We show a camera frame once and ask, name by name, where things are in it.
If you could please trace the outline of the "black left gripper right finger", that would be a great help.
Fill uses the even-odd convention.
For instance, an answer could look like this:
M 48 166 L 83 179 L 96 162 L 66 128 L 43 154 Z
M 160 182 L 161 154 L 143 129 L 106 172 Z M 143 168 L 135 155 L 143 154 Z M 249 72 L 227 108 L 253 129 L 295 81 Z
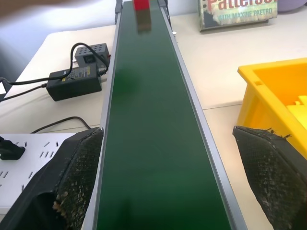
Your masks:
M 275 230 L 307 228 L 307 160 L 269 128 L 235 126 L 249 186 Z

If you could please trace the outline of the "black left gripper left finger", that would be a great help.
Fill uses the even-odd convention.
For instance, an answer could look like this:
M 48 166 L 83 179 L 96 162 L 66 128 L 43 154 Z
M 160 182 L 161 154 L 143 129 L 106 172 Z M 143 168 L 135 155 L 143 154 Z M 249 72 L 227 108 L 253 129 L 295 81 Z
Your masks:
M 79 132 L 60 145 L 21 192 L 2 230 L 79 230 L 92 196 L 104 131 Z

